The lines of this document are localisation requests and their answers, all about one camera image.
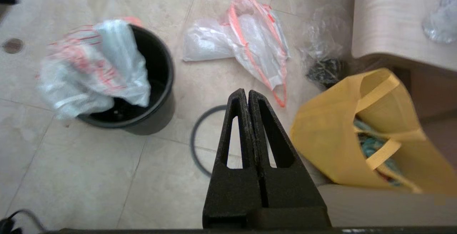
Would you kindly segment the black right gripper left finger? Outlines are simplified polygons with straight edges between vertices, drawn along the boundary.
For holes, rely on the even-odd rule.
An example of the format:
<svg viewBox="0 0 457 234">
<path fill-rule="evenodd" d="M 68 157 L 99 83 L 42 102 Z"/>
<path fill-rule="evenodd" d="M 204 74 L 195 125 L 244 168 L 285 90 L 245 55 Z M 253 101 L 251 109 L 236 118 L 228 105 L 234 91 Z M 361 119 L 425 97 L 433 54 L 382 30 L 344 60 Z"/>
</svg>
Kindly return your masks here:
<svg viewBox="0 0 457 234">
<path fill-rule="evenodd" d="M 238 119 L 242 168 L 227 166 L 233 119 Z M 202 226 L 205 229 L 251 229 L 252 213 L 262 206 L 256 166 L 256 141 L 244 89 L 230 94 L 210 178 Z"/>
</svg>

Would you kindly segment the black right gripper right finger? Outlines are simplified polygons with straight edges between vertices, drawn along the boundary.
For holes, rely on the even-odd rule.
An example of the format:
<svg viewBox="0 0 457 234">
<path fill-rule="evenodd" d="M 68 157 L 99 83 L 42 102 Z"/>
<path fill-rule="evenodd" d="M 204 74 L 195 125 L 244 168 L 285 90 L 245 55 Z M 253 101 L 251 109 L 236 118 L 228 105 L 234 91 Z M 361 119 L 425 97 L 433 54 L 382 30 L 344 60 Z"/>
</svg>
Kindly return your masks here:
<svg viewBox="0 0 457 234">
<path fill-rule="evenodd" d="M 255 229 L 330 229 L 327 206 L 267 98 L 248 98 L 261 207 L 249 212 Z"/>
</svg>

